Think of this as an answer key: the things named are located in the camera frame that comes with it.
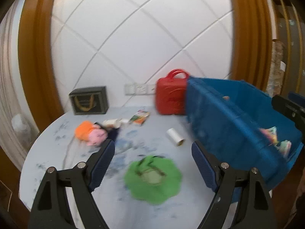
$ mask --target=white curtain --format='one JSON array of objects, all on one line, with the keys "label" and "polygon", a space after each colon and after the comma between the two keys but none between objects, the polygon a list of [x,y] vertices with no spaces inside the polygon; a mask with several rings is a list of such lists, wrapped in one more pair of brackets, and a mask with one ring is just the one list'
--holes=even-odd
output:
[{"label": "white curtain", "polygon": [[22,114],[10,70],[10,42],[13,17],[18,0],[10,7],[0,24],[0,146],[19,169],[25,161],[28,145],[22,143],[12,126],[12,118]]}]

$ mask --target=seed packet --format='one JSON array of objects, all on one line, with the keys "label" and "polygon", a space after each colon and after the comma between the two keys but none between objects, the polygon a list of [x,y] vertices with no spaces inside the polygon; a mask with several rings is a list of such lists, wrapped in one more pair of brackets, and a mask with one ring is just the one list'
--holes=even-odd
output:
[{"label": "seed packet", "polygon": [[132,116],[130,123],[142,126],[149,115],[150,112],[139,110],[134,116]]}]

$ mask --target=bag handle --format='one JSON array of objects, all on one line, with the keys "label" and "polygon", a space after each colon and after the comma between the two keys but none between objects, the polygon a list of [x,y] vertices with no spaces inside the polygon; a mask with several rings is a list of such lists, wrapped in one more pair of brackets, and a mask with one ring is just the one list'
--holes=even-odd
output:
[{"label": "bag handle", "polygon": [[185,71],[184,69],[173,69],[172,71],[170,71],[167,74],[167,77],[168,78],[174,78],[174,76],[176,76],[179,73],[184,73],[185,74],[185,78],[188,78],[190,76],[190,74],[187,71]]},{"label": "bag handle", "polygon": [[80,102],[79,102],[77,96],[74,97],[74,101],[75,101],[76,106],[77,106],[80,110],[82,110],[82,111],[84,111],[84,112],[88,112],[90,109],[92,109],[93,107],[95,107],[95,105],[93,105],[93,101],[94,101],[94,96],[93,96],[93,95],[90,96],[89,107],[83,107],[83,106],[80,104]]}]

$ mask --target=tile grout line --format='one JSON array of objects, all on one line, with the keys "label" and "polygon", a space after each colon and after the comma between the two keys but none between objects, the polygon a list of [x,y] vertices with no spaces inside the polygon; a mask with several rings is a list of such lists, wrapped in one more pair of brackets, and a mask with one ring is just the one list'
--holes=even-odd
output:
[{"label": "tile grout line", "polygon": [[[210,5],[205,1],[205,0],[201,0],[207,7],[208,9],[212,12],[212,14],[218,18],[218,15],[215,13],[215,11],[210,7]],[[221,26],[224,28],[225,32],[227,33],[227,35],[230,37],[230,39],[232,38],[232,36],[229,34],[229,32],[227,31],[226,27],[222,24],[222,22],[220,22]]]},{"label": "tile grout line", "polygon": [[93,54],[93,56],[91,57],[91,59],[89,60],[89,62],[87,63],[87,65],[85,66],[85,68],[83,69],[83,71],[80,73],[75,85],[73,86],[73,89],[75,89],[76,85],[78,84],[79,80],[81,79],[81,77],[83,76],[83,73],[85,72],[85,70],[88,68],[89,64],[91,63],[91,61],[94,59],[94,57],[97,55],[97,52],[95,52],[95,54]]},{"label": "tile grout line", "polygon": [[52,24],[52,17],[54,17],[55,19],[57,19],[58,21],[60,21],[60,23],[62,24],[62,26],[60,27],[60,30],[58,31],[58,33],[56,34],[55,36],[55,39],[53,41],[53,43],[51,42],[51,48],[53,47],[54,43],[56,42],[58,36],[59,36],[59,33],[62,31],[63,27],[64,27],[64,23],[56,16],[56,15],[51,15],[51,24]]},{"label": "tile grout line", "polygon": [[147,84],[164,66],[166,66],[174,57],[183,51],[183,48],[176,52],[169,60],[167,60],[146,82]]},{"label": "tile grout line", "polygon": [[81,34],[79,34],[77,31],[75,31],[73,28],[69,27],[68,25],[64,25],[63,27],[66,27],[69,29],[74,35],[76,35],[78,38],[83,40],[89,47],[91,47],[94,51],[97,51],[97,48],[91,44],[88,40],[86,40]]},{"label": "tile grout line", "polygon": [[[132,1],[132,0],[129,0],[130,2],[132,2],[134,5],[136,5],[136,6],[138,6],[138,4],[137,3],[135,3],[134,1]],[[124,19],[123,20],[123,22],[121,22],[120,23],[120,25],[118,25],[116,28],[115,28],[115,30],[105,39],[105,41],[102,43],[102,45],[97,49],[97,52],[94,54],[94,56],[97,54],[97,53],[99,53],[99,54],[101,54],[101,55],[103,55],[103,57],[104,58],[106,58],[110,63],[111,63],[111,65],[114,65],[114,67],[115,68],[117,68],[120,72],[122,72],[126,77],[129,77],[125,72],[123,72],[120,68],[118,68],[112,61],[110,61],[110,59],[108,58],[108,57],[106,57],[104,54],[102,54],[101,52],[99,52],[100,51],[100,49],[103,47],[103,45],[108,41],[108,39],[135,13],[135,12],[137,12],[138,10],[140,10],[145,4],[147,4],[149,1],[151,1],[151,0],[147,0],[146,2],[144,2],[141,6],[139,6],[135,11],[133,11],[126,19]],[[90,64],[90,62],[92,61],[92,59],[89,61],[89,63],[86,65],[86,67],[85,67],[85,69],[82,71],[82,73],[80,74],[80,76],[79,76],[79,78],[78,78],[78,80],[77,80],[77,82],[76,82],[76,84],[74,85],[74,88],[76,87],[76,85],[77,85],[77,83],[79,82],[79,80],[81,79],[81,77],[82,77],[82,75],[83,75],[83,73],[85,72],[85,70],[87,69],[87,67],[89,66],[89,64]]]},{"label": "tile grout line", "polygon": [[108,41],[108,39],[119,29],[119,27],[121,27],[135,12],[139,11],[144,5],[146,5],[148,2],[150,2],[151,0],[147,0],[146,2],[144,2],[142,5],[138,5],[136,2],[134,2],[133,0],[128,0],[130,2],[132,2],[134,5],[138,6],[138,8],[133,11],[126,19],[124,19],[120,25],[118,25],[112,32],[111,34],[104,40],[104,42],[102,43],[102,45],[99,47],[98,51],[103,47],[103,45]]},{"label": "tile grout line", "polygon": [[167,30],[167,28],[165,26],[163,26],[156,18],[154,18],[149,12],[147,12],[145,9],[143,9],[143,12],[151,19],[153,20],[165,33],[167,33],[167,35],[173,40],[175,41],[175,43],[180,47],[183,48],[183,45],[176,39],[175,36],[173,36],[171,34],[170,31]]},{"label": "tile grout line", "polygon": [[210,25],[208,25],[207,28],[205,28],[204,30],[202,30],[200,33],[198,33],[193,39],[191,39],[185,46],[181,46],[182,49],[179,50],[173,57],[171,57],[164,65],[162,65],[145,83],[148,83],[153,77],[154,75],[156,75],[170,60],[172,60],[176,55],[178,55],[178,53],[180,53],[181,51],[185,51],[185,53],[187,54],[187,56],[190,58],[190,60],[199,68],[199,70],[201,71],[201,73],[206,76],[204,74],[204,72],[201,70],[201,68],[199,67],[199,65],[197,64],[197,62],[193,59],[193,57],[187,52],[186,48],[197,38],[199,38],[201,36],[201,34],[203,34],[206,30],[208,30],[211,26],[213,26],[214,24],[216,24],[218,21],[220,21],[224,16],[226,16],[228,13],[226,13],[225,15],[223,15],[222,17],[220,17],[219,19],[217,19],[216,21],[212,22]]},{"label": "tile grout line", "polygon": [[131,80],[133,83],[135,83],[135,80],[133,80],[132,77],[130,77],[129,75],[127,75],[123,70],[121,70],[120,67],[118,67],[110,58],[108,58],[105,54],[103,54],[102,52],[97,52],[97,54],[101,55],[104,59],[106,59],[117,71],[121,72],[121,74],[123,74],[125,77],[127,77],[127,79]]},{"label": "tile grout line", "polygon": [[80,3],[79,3],[79,4],[73,9],[73,11],[70,13],[70,15],[68,16],[68,18],[63,22],[63,26],[61,27],[61,29],[59,30],[57,36],[55,37],[55,40],[54,40],[53,44],[56,42],[56,40],[57,40],[59,34],[61,33],[61,31],[63,30],[64,26],[67,25],[67,21],[70,19],[70,17],[72,16],[72,14],[77,10],[77,8],[82,4],[83,1],[84,1],[84,0],[81,0],[81,1],[80,1]]},{"label": "tile grout line", "polygon": [[125,107],[126,106],[126,104],[131,100],[131,98],[133,98],[133,97],[135,97],[135,95],[132,95],[125,103],[124,103],[124,105],[122,106],[122,107]]},{"label": "tile grout line", "polygon": [[231,71],[229,71],[229,74],[227,74],[223,79],[227,78],[231,74]]}]

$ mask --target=wooden door frame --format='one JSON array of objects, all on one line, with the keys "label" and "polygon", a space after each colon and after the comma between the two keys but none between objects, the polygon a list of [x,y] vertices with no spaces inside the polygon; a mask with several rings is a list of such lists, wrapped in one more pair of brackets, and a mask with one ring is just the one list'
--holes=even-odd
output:
[{"label": "wooden door frame", "polygon": [[231,0],[234,17],[230,79],[267,87],[271,65],[272,32],[267,0]]},{"label": "wooden door frame", "polygon": [[54,0],[25,0],[19,24],[21,82],[40,131],[63,115],[51,60],[51,12]]}]

